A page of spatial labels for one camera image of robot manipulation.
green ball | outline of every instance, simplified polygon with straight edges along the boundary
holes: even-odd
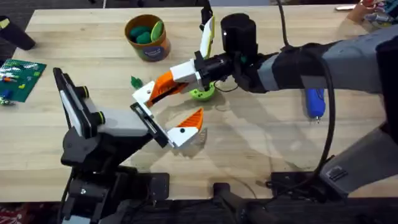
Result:
[[[149,32],[145,32],[145,33],[139,35],[136,38],[136,43],[137,44],[149,44],[151,42],[152,41],[150,40],[150,33]]]
[[[210,83],[210,89],[208,91],[200,91],[195,89],[189,91],[189,94],[191,94],[191,97],[195,100],[207,101],[211,99],[215,92],[216,88],[214,87],[214,82],[212,82]]]
[[[132,41],[135,41],[135,39],[139,35],[141,35],[141,34],[143,34],[145,32],[150,32],[150,31],[151,31],[151,29],[149,27],[147,27],[147,26],[137,26],[137,27],[135,27],[135,28],[130,30],[130,39]]]

orange plastic piece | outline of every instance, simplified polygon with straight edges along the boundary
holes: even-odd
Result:
[[[154,89],[152,90],[149,101],[146,103],[146,105],[148,107],[151,107],[155,103],[153,102],[153,99],[171,90],[172,88],[174,88],[174,90],[168,92],[167,95],[180,93],[181,90],[184,89],[187,85],[188,83],[174,82],[172,72],[168,71],[156,80]]]
[[[203,108],[200,108],[189,118],[185,119],[185,121],[182,121],[181,124],[179,124],[177,127],[178,128],[196,127],[200,131],[202,124],[203,124]]]

table surface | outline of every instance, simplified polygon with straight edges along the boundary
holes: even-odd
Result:
[[[292,45],[327,43],[363,34],[343,22],[335,6],[284,7]],[[282,47],[277,7],[215,7],[213,54],[222,52],[220,20],[245,12],[257,24],[259,51]],[[126,22],[139,14],[162,18],[172,43],[161,62],[143,62],[124,37]],[[72,9],[35,11],[27,33],[37,42],[30,51],[17,49],[14,58],[46,63],[47,69],[26,103],[0,107],[0,202],[60,200],[69,167],[60,163],[65,115],[52,74],[67,72],[75,84],[86,85],[97,105],[129,110],[133,103],[130,76],[148,82],[199,49],[200,8]],[[220,88],[234,87],[230,78]],[[236,90],[217,93],[202,103],[188,94],[170,96],[154,107],[158,122],[168,128],[204,107],[204,130],[180,151],[160,148],[155,141],[123,164],[142,172],[168,172],[170,198],[211,197],[214,182],[229,182],[243,197],[269,198],[263,187],[272,171],[312,170],[325,142],[328,113],[320,124],[309,122],[300,90],[255,95]],[[381,99],[357,91],[336,91],[337,121],[331,153],[338,154],[384,120]],[[365,186],[352,197],[396,196],[396,178]]]

black cable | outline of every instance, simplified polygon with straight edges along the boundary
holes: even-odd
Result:
[[[232,89],[230,89],[230,90],[222,90],[222,89],[220,89],[220,88],[218,88],[218,87],[216,86],[216,84],[217,84],[218,81],[219,81],[219,80],[217,80],[217,81],[214,82],[214,87],[215,87],[218,91],[222,91],[223,93],[229,93],[229,92],[231,92],[231,91],[236,90],[236,89],[239,87],[239,86],[236,85],[235,88],[232,88]]]
[[[280,21],[282,23],[282,37],[284,39],[284,44],[286,47],[290,46],[289,41],[287,41],[287,32],[286,32],[286,22],[285,22],[285,13],[284,8],[282,7],[282,3],[280,0],[276,0],[278,3],[279,13],[280,13]]]
[[[57,223],[61,224],[62,223],[62,210],[63,210],[63,206],[65,204],[65,200],[67,199],[67,194],[68,194],[68,190],[69,190],[69,186],[70,183],[72,182],[73,176],[74,176],[74,170],[73,168],[70,171],[70,175],[67,181],[67,184],[65,186],[65,189],[63,190],[63,194],[62,194],[62,198],[61,198],[61,202],[60,202],[60,207],[58,209],[58,213],[57,213]]]
[[[308,56],[310,56],[312,59],[320,62],[323,67],[323,70],[325,72],[324,75],[325,75],[326,86],[327,86],[328,95],[329,95],[329,126],[328,126],[328,134],[326,136],[326,141],[325,141],[325,147],[323,148],[321,159],[319,160],[317,168],[315,168],[315,170],[312,172],[312,175],[307,180],[304,180],[303,182],[301,182],[297,185],[294,185],[292,187],[289,187],[289,188],[279,192],[277,195],[273,196],[268,202],[266,202],[265,205],[273,202],[279,196],[286,194],[287,192],[293,191],[294,189],[300,188],[300,187],[304,186],[305,184],[311,182],[314,178],[318,177],[323,165],[325,165],[325,163],[328,159],[331,142],[333,140],[333,135],[335,132],[335,124],[336,124],[336,103],[335,103],[335,89],[333,87],[333,81],[331,79],[330,70],[329,70],[328,65],[325,62],[325,59],[323,59],[309,51],[306,51],[305,53]]]

green circuit board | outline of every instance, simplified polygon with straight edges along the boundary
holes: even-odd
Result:
[[[41,63],[7,59],[0,68],[0,77],[17,78],[11,78],[14,82],[0,82],[0,95],[4,90],[11,90],[12,94],[8,100],[25,102],[45,67],[46,65]]]

